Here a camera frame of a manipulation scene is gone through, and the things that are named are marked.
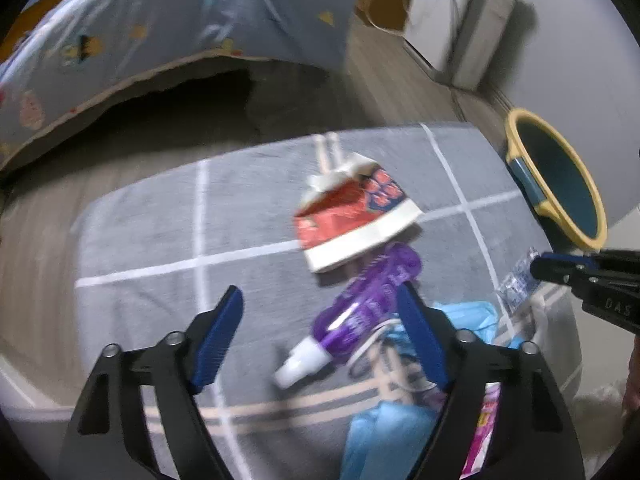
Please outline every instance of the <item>purple bottle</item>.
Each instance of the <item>purple bottle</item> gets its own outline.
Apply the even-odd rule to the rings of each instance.
[[[276,384],[289,388],[331,361],[346,361],[373,327],[396,311],[396,289],[420,270],[420,256],[411,247],[400,242],[389,244],[334,304],[316,317],[312,335],[293,348],[274,374]]]

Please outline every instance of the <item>gray mat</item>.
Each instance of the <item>gray mat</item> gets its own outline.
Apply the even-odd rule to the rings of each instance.
[[[100,349],[155,344],[213,307],[230,284],[244,319],[216,383],[198,398],[235,478],[335,479],[354,413],[380,399],[416,401],[372,359],[357,380],[343,368],[281,392],[271,374],[357,266],[320,276],[306,268],[292,215],[318,173],[318,146],[336,163],[356,151],[377,160],[424,211],[401,238],[420,254],[427,303],[486,300],[529,246],[548,241],[504,164],[468,124],[340,132],[257,146],[167,171],[93,203],[76,225],[78,330],[87,372]],[[359,266],[366,263],[361,258]],[[553,293],[543,351],[565,394],[579,382],[571,304]],[[495,342],[528,338],[528,309],[503,316]],[[404,373],[399,360],[390,364]],[[147,418],[159,461],[175,474],[153,395]]]

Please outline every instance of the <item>yellow bin rim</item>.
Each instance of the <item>yellow bin rim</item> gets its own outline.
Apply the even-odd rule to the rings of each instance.
[[[582,230],[575,224],[564,208],[560,205],[560,202],[546,184],[545,179],[538,171],[538,168],[534,165],[529,153],[527,153],[527,150],[520,139],[520,135],[518,134],[517,124],[521,121],[534,124],[541,131],[556,140],[564,152],[569,156],[572,163],[574,163],[576,168],[578,168],[578,171],[580,171],[580,175],[589,189],[596,211],[597,231],[595,238],[588,237],[584,232],[582,232]],[[514,108],[509,112],[505,120],[505,130],[508,142],[508,152],[506,157],[507,163],[511,162],[515,158],[521,157],[546,197],[546,200],[543,200],[534,206],[536,213],[540,216],[551,218],[556,224],[558,224],[558,227],[562,229],[569,239],[583,251],[601,249],[607,240],[607,216],[604,211],[604,205],[589,170],[587,170],[587,167],[580,159],[580,156],[578,156],[569,142],[560,134],[560,132],[551,126],[551,124],[524,108]]]

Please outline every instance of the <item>bolt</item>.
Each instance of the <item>bolt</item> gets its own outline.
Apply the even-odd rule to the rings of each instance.
[[[178,331],[171,332],[170,334],[167,335],[167,337],[164,338],[164,341],[169,346],[179,345],[181,342],[184,341],[184,334]]]
[[[105,357],[113,357],[120,352],[120,346],[116,345],[116,343],[111,343],[110,345],[105,346],[102,349],[102,355]]]
[[[540,350],[538,349],[538,345],[531,341],[525,341],[520,345],[520,350],[522,350],[525,354],[535,355]]]
[[[471,332],[471,330],[463,328],[462,330],[458,330],[456,332],[456,339],[461,343],[472,343],[476,340],[476,334]]]

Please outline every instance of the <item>white bottle cap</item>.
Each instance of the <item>white bottle cap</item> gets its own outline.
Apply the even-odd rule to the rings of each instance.
[[[280,388],[289,388],[303,377],[319,372],[332,359],[318,341],[311,336],[305,337],[293,347],[289,358],[274,373],[273,379]]]

